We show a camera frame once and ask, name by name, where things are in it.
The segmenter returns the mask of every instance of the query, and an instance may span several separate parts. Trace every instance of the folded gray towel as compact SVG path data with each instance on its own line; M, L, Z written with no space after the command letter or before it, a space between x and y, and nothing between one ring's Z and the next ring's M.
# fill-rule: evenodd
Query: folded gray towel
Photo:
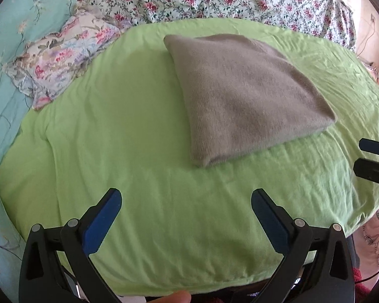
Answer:
M326 129L336 115L276 49L244 36L167 35L191 127L191 157L207 166Z

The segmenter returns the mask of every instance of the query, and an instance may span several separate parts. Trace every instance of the fingertip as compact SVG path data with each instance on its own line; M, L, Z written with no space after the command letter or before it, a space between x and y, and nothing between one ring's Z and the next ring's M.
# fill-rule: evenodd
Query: fingertip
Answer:
M191 302L191 294L187 290L180 290L172 294L175 296L177 302L180 303L190 303Z

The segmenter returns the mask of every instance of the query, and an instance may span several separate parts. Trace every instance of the mattress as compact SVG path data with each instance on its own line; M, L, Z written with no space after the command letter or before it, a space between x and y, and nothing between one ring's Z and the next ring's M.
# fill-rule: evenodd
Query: mattress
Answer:
M193 166L163 38L217 33L280 50L317 86L337 123L218 166ZM374 214L379 186L352 171L365 155L362 137L379 140L379 87L351 51L247 20L146 24L125 33L49 106L28 112L0 165L0 197L27 238L33 224L63 225L118 188L122 210L91 256L110 287L122 295L209 292L266 279L280 262L251 210L255 188L292 217L312 226L338 222L347 236Z

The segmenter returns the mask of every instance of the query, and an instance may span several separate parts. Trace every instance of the metal bolt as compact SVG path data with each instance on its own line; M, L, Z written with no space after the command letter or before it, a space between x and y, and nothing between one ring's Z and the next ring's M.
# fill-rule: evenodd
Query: metal bolt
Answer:
M76 218L73 218L67 222L67 225L71 228L77 226L77 224L79 224L79 220L77 220Z
M33 232L37 232L39 229L41 229L41 225L40 224L34 224L31 228L31 230Z
M300 228L302 228L303 226L305 226L306 222L303 221L301 218L297 218L297 219L295 220L295 224L296 224L297 226L299 226Z
M333 224L333 229L336 230L336 231L341 231L342 230L341 226L338 223Z

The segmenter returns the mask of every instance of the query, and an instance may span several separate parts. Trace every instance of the red fabric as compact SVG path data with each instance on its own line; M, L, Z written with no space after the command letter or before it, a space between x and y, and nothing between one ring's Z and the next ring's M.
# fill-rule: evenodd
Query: red fabric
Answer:
M354 281L362 280L361 271L359 269L353 268L354 271ZM364 283L355 284L355 303L360 303L368 294L370 293L370 289L365 287Z

